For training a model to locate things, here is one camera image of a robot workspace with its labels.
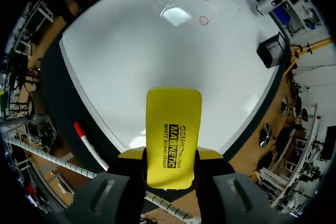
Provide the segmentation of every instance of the wire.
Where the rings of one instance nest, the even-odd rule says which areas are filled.
[[[86,169],[80,168],[76,165],[73,165],[71,163],[65,162],[64,160],[62,160],[60,158],[51,156],[51,155],[49,155],[49,154],[47,154],[47,153],[45,153],[41,150],[38,150],[38,149],[30,146],[29,144],[21,142],[20,140],[17,140],[13,137],[4,135],[3,140],[7,143],[10,143],[10,144],[16,145],[18,147],[21,147],[21,148],[39,156],[39,157],[42,157],[42,158],[52,162],[52,163],[58,164],[59,166],[62,166],[62,167],[67,168],[69,170],[72,170],[75,173],[79,173],[79,174],[81,174],[85,177],[94,178],[97,175],[96,173],[90,172],[89,170],[86,170]]]
[[[64,168],[67,168],[69,170],[74,171],[75,173],[79,173],[85,177],[88,178],[94,178],[97,176],[96,173],[90,172],[89,170],[80,168],[76,165],[73,165],[71,163],[65,162],[64,160],[51,156],[43,151],[40,151],[36,148],[33,148],[32,146],[21,142],[20,140],[17,140],[13,137],[10,137],[8,135],[3,135],[3,141],[16,145],[24,150],[27,150],[39,157],[42,157],[52,163],[55,163],[59,166],[62,166]],[[152,202],[153,204],[157,205],[158,207],[162,208],[163,210],[169,212],[170,214],[174,215],[175,217],[179,218],[180,220],[184,221],[185,223],[190,223],[190,224],[199,224],[201,223],[201,218],[198,216],[192,216],[190,214],[188,214],[187,212],[183,211],[180,208],[177,208],[175,206],[173,206],[170,202],[166,201],[165,199],[160,198],[159,196],[146,191],[145,192],[145,199]]]
[[[315,70],[318,68],[323,68],[323,67],[332,67],[332,66],[336,66],[336,64],[330,64],[330,65],[321,65],[321,66],[316,66],[316,67],[302,67],[302,68],[308,68],[308,69],[298,69],[293,75],[295,77],[299,76],[302,73],[305,73],[307,71],[311,71],[311,70]]]

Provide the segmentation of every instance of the table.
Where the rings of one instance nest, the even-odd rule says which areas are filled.
[[[68,27],[60,41],[67,70],[118,151],[145,145],[151,87],[200,90],[198,145],[222,154],[234,145],[259,109],[267,108],[264,101],[281,71],[266,69],[256,53],[259,43],[280,29],[255,5],[255,0],[100,0]]]
[[[295,168],[295,170],[293,171],[293,173],[290,175],[290,178],[286,184],[286,187],[284,188],[284,190],[281,191],[281,193],[274,199],[274,201],[271,203],[271,207],[275,207],[282,198],[284,198],[284,196],[286,194],[289,194],[289,192],[287,191],[288,188],[292,187],[292,185],[297,182],[297,180],[299,179],[299,177],[301,176],[301,171],[303,169],[304,164],[307,162],[307,159],[309,157],[309,153],[312,151],[312,142],[316,139],[317,136],[317,132],[318,132],[318,127],[319,127],[319,120],[317,119],[317,115],[318,115],[318,105],[315,104],[314,105],[314,118],[313,118],[313,125],[312,125],[312,129],[310,131],[310,136],[308,138],[308,141],[305,145],[305,149],[303,150],[303,153],[299,159],[299,162]]]

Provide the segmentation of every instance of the white cable sleeve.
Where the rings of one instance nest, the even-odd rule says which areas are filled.
[[[174,215],[178,219],[184,221],[188,224],[199,224],[201,223],[201,218],[198,216],[192,216],[187,212],[183,211],[182,209],[173,206],[170,202],[166,201],[165,199],[156,196],[155,194],[146,191],[145,199],[154,203],[158,207],[162,208],[163,210],[167,211],[168,213]]]
[[[21,147],[22,149],[25,149],[26,151],[29,151],[29,152],[31,152],[31,153],[39,156],[39,157],[42,157],[42,158],[44,158],[44,159],[46,159],[50,162],[58,164],[59,166],[62,166],[62,167],[67,168],[69,170],[72,170],[75,173],[79,173],[79,174],[81,174],[85,177],[94,178],[97,175],[96,173],[90,172],[89,170],[86,170],[86,169],[80,168],[76,165],[73,165],[71,163],[65,162],[64,160],[62,160],[60,158],[51,156],[48,153],[45,153],[41,150],[38,150],[38,149],[30,146],[29,144],[21,142],[20,140],[15,139],[13,137],[3,135],[3,140],[7,143],[10,143],[10,144],[16,145],[18,147]]]
[[[89,143],[88,138],[84,135],[80,139],[82,139],[84,145],[88,149],[88,151],[93,155],[95,160],[99,163],[99,165],[105,170],[105,172],[109,169],[109,165],[99,156],[93,146]]]
[[[34,153],[35,155],[42,157],[52,163],[58,164],[59,166],[62,166],[64,168],[67,168],[69,170],[74,171],[75,173],[79,173],[85,177],[88,178],[94,178],[96,177],[96,173],[90,172],[89,170],[80,168],[76,165],[73,165],[71,163],[65,162],[64,160],[51,156],[48,153],[45,153],[41,150],[38,150],[29,144],[26,144],[24,142],[21,142],[18,139],[15,139],[13,137],[3,135],[3,140],[7,143],[16,145],[22,149],[25,149],[26,151],[29,151],[31,153]],[[153,204],[157,205],[158,207],[162,208],[163,210],[167,211],[168,213],[174,215],[178,219],[184,221],[188,224],[199,224],[201,223],[201,218],[198,216],[192,216],[188,214],[187,212],[183,211],[182,209],[173,206],[170,202],[166,201],[165,199],[160,198],[159,196],[150,193],[149,191],[146,191],[145,199],[152,202]]]

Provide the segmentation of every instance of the chair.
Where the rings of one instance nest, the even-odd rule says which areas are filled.
[[[272,127],[270,123],[265,123],[259,133],[258,144],[261,148],[264,148],[269,141],[275,138],[272,136]]]
[[[302,110],[302,100],[301,97],[297,96],[296,97],[296,102],[292,104],[288,104],[288,97],[284,95],[281,100],[281,112],[283,115],[286,115],[289,108],[294,108],[295,107],[295,112],[296,115],[299,116],[301,114]]]

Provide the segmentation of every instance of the cable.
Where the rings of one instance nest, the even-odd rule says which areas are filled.
[[[21,142],[20,140],[17,140],[13,137],[10,137],[8,135],[3,135],[3,140],[6,143],[10,143],[13,145],[16,145],[26,151],[29,151],[39,157],[42,157],[52,163],[58,164],[59,166],[62,166],[66,169],[72,170],[75,173],[79,173],[85,177],[88,178],[94,178],[96,177],[96,173],[90,172],[89,170],[80,168],[76,165],[73,165],[71,163],[65,162],[64,160],[51,156],[43,151],[40,151],[26,143]],[[166,201],[165,199],[160,198],[159,196],[156,196],[155,194],[150,193],[149,191],[146,191],[145,199],[152,202],[153,204],[157,205],[158,207],[162,208],[163,210],[169,212],[170,214],[174,215],[178,219],[184,221],[185,223],[190,224],[199,224],[201,223],[201,218],[198,216],[192,216],[188,214],[187,212],[183,211],[180,208],[177,208],[173,206],[170,202]]]
[[[39,157],[42,157],[52,163],[55,163],[55,164],[58,164],[59,166],[62,166],[64,168],[67,168],[69,170],[72,170],[74,171],[75,173],[79,173],[85,177],[88,177],[88,178],[94,178],[96,177],[96,173],[93,173],[93,172],[90,172],[89,170],[86,170],[86,169],[83,169],[83,168],[80,168],[76,165],[73,165],[71,163],[68,163],[68,162],[65,162],[64,160],[60,159],[60,158],[57,158],[57,157],[54,157],[54,156],[51,156],[43,151],[40,151],[32,146],[30,146],[29,144],[25,144],[23,142],[21,142],[20,140],[17,140],[13,137],[10,137],[10,136],[5,136],[3,135],[3,140],[7,143],[10,143],[10,144],[13,144],[13,145],[16,145],[22,149],[25,149],[26,151],[29,151]]]

